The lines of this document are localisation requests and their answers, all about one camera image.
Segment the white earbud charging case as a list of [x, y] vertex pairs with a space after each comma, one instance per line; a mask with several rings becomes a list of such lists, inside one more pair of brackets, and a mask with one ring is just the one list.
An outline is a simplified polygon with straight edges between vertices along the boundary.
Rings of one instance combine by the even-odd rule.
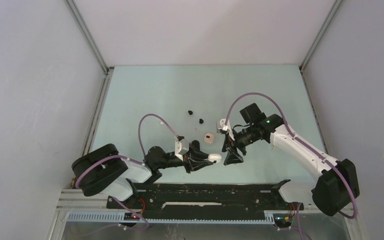
[[222, 156], [218, 153], [210, 153], [207, 160], [213, 164], [217, 164], [222, 160]]

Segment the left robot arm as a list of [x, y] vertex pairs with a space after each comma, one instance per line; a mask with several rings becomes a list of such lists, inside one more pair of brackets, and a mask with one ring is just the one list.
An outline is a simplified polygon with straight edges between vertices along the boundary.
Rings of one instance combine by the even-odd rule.
[[121, 155], [109, 143], [75, 160], [71, 169], [76, 177], [75, 187], [84, 196], [105, 194], [116, 198], [125, 208], [133, 208], [138, 202], [136, 185], [155, 183], [162, 177], [162, 169], [182, 167], [190, 174], [221, 159], [218, 153], [202, 152], [197, 140], [176, 140], [172, 152], [153, 146], [142, 161]]

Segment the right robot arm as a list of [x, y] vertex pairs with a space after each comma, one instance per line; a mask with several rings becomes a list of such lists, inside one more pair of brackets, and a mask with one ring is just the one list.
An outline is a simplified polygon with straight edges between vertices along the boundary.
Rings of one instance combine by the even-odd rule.
[[356, 198], [360, 195], [355, 164], [338, 160], [315, 148], [303, 139], [277, 114], [266, 116], [252, 103], [240, 111], [246, 126], [235, 131], [229, 120], [217, 122], [217, 131], [224, 135], [224, 165], [243, 163], [246, 147], [265, 141], [295, 159], [314, 179], [313, 183], [285, 180], [274, 188], [271, 204], [284, 209], [290, 203], [314, 204], [327, 216], [337, 213], [354, 219], [358, 215]]

